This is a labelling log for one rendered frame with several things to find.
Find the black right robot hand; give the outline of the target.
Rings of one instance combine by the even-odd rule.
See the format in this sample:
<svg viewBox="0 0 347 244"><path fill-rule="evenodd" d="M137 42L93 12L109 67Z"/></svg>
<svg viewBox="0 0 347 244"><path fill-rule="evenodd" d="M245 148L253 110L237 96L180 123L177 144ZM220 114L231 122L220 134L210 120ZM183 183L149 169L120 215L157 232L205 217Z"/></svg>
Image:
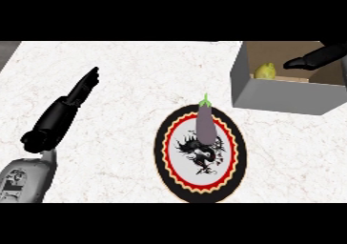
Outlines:
<svg viewBox="0 0 347 244"><path fill-rule="evenodd" d="M322 47L290 59L282 64L282 69L313 71L339 60L347 55L347 41L321 41Z"/></svg>

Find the grey cardboard box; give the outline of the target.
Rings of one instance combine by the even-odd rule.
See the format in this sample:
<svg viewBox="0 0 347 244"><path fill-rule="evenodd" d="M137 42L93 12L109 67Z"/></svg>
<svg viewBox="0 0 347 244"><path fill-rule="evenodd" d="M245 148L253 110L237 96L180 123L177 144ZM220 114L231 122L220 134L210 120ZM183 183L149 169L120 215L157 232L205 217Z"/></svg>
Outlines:
<svg viewBox="0 0 347 244"><path fill-rule="evenodd" d="M347 103L340 59L315 71L285 70L282 63L322 47L318 41L244 41L231 68L235 108L321 115ZM272 63L274 79L256 79L256 68Z"/></svg>

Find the yellow lemon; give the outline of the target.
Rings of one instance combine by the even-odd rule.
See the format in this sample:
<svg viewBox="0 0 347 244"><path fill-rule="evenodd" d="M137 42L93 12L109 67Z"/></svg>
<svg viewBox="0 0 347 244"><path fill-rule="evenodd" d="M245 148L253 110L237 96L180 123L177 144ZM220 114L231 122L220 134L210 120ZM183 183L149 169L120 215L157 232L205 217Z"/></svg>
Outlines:
<svg viewBox="0 0 347 244"><path fill-rule="evenodd" d="M274 79L275 77L275 69L272 63L262 64L253 73L253 77L256 79Z"/></svg>

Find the black rimmed decorated plate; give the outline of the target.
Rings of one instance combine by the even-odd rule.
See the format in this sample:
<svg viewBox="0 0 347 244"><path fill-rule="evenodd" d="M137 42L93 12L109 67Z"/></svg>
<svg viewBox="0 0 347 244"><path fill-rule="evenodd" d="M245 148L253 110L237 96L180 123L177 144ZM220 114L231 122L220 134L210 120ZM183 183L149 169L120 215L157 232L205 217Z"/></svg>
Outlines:
<svg viewBox="0 0 347 244"><path fill-rule="evenodd" d="M211 108L216 141L202 145L195 136L197 105L164 118L155 136L154 157L160 179L189 203L214 203L237 189L245 174L245 142L226 114Z"/></svg>

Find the purple eggplant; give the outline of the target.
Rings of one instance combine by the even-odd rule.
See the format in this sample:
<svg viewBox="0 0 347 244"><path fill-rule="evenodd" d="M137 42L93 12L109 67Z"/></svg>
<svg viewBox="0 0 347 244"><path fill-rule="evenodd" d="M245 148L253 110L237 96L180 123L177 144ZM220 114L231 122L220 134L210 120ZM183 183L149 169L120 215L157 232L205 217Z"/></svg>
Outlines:
<svg viewBox="0 0 347 244"><path fill-rule="evenodd" d="M202 145L211 145L216 141L216 126L211 117L211 103L207 98L202 98L202 100L198 102L195 136Z"/></svg>

